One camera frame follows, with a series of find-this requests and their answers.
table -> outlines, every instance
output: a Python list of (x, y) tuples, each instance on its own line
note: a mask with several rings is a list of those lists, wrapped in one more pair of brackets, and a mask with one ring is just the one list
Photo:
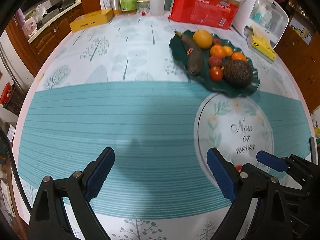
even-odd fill
[[(269, 64), (234, 30), (167, 16), (116, 17), (69, 34), (48, 58), (26, 97), (13, 146), (31, 203), (44, 176), (68, 177), (108, 146), (115, 165), (90, 204), (112, 239), (207, 239), (230, 205), (204, 161), (208, 147), (234, 164), (249, 161), (262, 169), (254, 163), (260, 149), (311, 158), (311, 118), (281, 59)], [(207, 91), (175, 64), (169, 49), (174, 30), (199, 28), (231, 40), (252, 59), (261, 84), (251, 97)], [(17, 206), (28, 221), (23, 204)], [(66, 201), (82, 238), (70, 208)]]

yellow box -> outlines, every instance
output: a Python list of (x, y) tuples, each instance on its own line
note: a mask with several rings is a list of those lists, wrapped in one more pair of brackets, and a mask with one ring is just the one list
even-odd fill
[(72, 23), (70, 23), (70, 28), (72, 32), (77, 32), (89, 27), (108, 23), (112, 18), (112, 8), (100, 10), (79, 16)]

tomato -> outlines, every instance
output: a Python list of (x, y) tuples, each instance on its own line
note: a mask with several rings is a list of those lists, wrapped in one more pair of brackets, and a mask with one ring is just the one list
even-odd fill
[(223, 77), (221, 68), (219, 68), (218, 66), (212, 67), (209, 71), (209, 76), (213, 81), (221, 81)]
[(241, 170), (242, 170), (242, 166), (241, 166), (241, 165), (237, 165), (235, 168), (236, 168), (236, 170), (237, 170), (238, 172), (241, 172)]

green fruit plate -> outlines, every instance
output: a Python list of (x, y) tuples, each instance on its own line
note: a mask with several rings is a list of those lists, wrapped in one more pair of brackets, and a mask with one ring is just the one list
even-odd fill
[[(193, 36), (194, 32), (191, 31), (185, 31), (183, 34), (186, 34), (190, 37)], [(232, 43), (229, 40), (223, 40), (220, 39), (222, 46), (228, 45), (233, 49), (233, 52), (241, 52), (243, 54), (243, 51), (240, 48), (237, 48), (232, 45)], [(184, 70), (187, 72), (187, 62), (188, 62), (188, 57), (187, 53), (183, 47), (181, 39), (175, 35), (171, 40), (169, 47), (171, 48), (173, 58), (181, 62), (184, 66)], [(258, 86), (260, 84), (260, 80), (258, 79), (258, 70), (253, 67), (252, 65), (252, 60), (247, 58), (247, 63), (250, 65), (252, 68), (252, 73), (253, 73), (253, 79), (252, 82), (249, 86), (247, 86), (244, 89), (237, 89), (229, 85), (226, 81), (221, 80), (219, 82), (213, 81), (210, 76), (209, 76), (209, 70), (210, 67), (208, 65), (208, 60), (210, 57), (209, 54), (210, 49), (203, 49), (202, 53), (204, 56), (204, 67), (202, 71), (200, 72), (199, 76), (193, 76), (193, 79), (198, 80), (201, 84), (203, 84), (207, 89), (214, 91), (214, 92), (222, 92), (224, 94), (227, 94), (231, 97), (245, 97), (245, 96), (250, 96), (252, 95), (255, 91), (257, 91)], [(226, 57), (222, 62), (228, 62), (230, 61), (230, 57)]]

blue gripper pad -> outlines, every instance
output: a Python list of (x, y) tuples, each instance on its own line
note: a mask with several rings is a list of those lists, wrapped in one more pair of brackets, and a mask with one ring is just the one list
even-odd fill
[(114, 163), (115, 152), (112, 148), (107, 147), (99, 155), (97, 160), (90, 162), (84, 169), (82, 184), (86, 189), (84, 196), (87, 202), (97, 197)]
[(285, 160), (280, 159), (265, 151), (259, 151), (257, 153), (257, 161), (270, 168), (273, 168), (278, 172), (287, 171), (289, 168), (289, 165), (285, 162)]
[(231, 163), (222, 157), (216, 148), (211, 148), (207, 152), (207, 164), (223, 196), (233, 203), (236, 200), (235, 184), (239, 180), (237, 177), (238, 172)]

